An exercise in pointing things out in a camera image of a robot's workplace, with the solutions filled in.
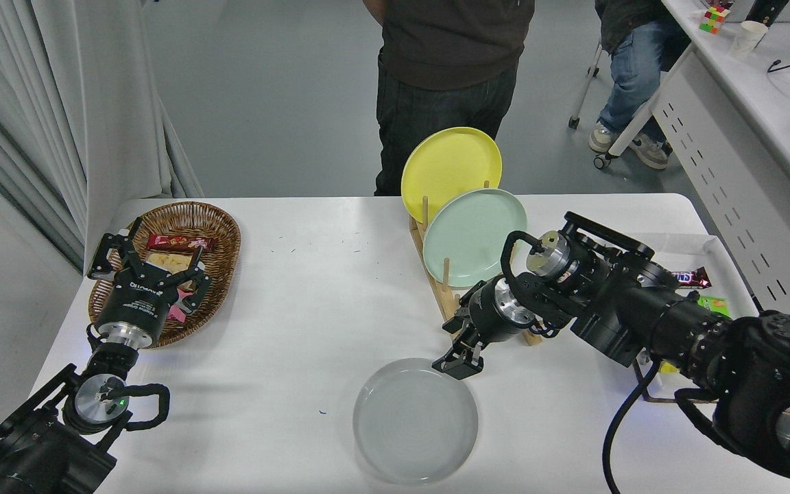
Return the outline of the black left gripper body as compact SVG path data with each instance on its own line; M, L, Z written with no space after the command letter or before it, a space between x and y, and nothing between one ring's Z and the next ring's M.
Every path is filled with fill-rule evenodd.
M169 273L151 269L136 277L123 269L113 279L113 289L96 320L96 329L104 341L127 346L151 346L158 343L167 314L178 302L178 286L166 285Z

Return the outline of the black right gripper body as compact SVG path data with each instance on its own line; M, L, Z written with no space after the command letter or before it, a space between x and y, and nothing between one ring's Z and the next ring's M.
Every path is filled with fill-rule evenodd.
M503 277L491 279L471 295L469 315L485 344L510 340L527 328L527 309Z

